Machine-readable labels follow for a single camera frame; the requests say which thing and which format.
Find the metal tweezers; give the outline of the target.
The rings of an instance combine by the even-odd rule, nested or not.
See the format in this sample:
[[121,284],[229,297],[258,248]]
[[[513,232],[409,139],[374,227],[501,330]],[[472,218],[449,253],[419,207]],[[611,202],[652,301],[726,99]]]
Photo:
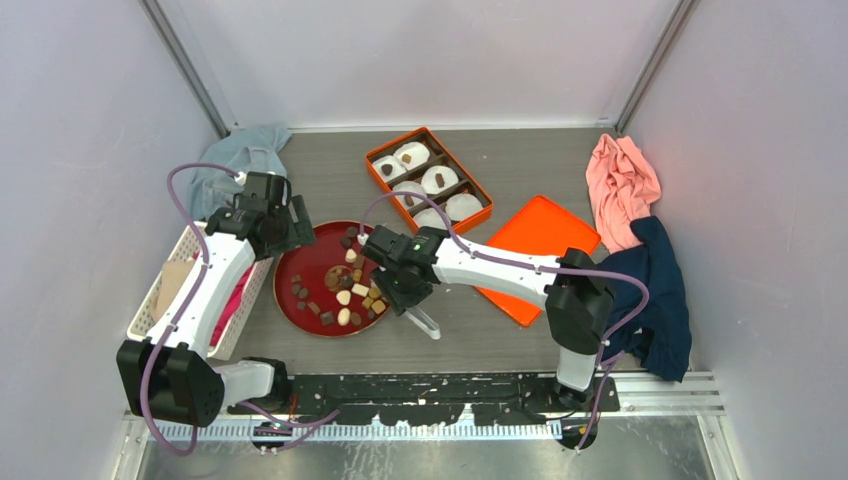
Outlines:
[[432,340],[441,338],[439,324],[419,306],[407,308],[403,316],[427,334]]

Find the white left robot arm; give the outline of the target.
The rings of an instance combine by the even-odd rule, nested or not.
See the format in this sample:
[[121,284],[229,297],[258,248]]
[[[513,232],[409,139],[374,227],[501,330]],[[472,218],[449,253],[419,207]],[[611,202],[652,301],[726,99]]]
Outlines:
[[116,355],[130,410],[148,423],[206,427],[240,402],[254,400],[277,413],[292,397],[281,361],[246,358],[221,367],[208,362],[214,330],[248,269],[315,241],[303,198],[292,194],[286,177],[228,174],[242,189],[203,228],[189,225],[199,256],[169,309],[150,333],[124,341]]

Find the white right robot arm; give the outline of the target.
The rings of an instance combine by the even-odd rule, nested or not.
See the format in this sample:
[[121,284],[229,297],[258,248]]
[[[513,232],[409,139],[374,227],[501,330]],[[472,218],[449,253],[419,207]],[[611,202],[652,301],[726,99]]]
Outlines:
[[592,400],[614,292],[587,254],[577,249],[562,256],[520,254],[432,227],[407,236],[377,226],[357,240],[363,256],[376,263],[371,279],[393,311],[409,315],[421,328],[437,328],[419,305],[439,284],[479,287],[544,310],[559,347],[556,400],[571,411]]

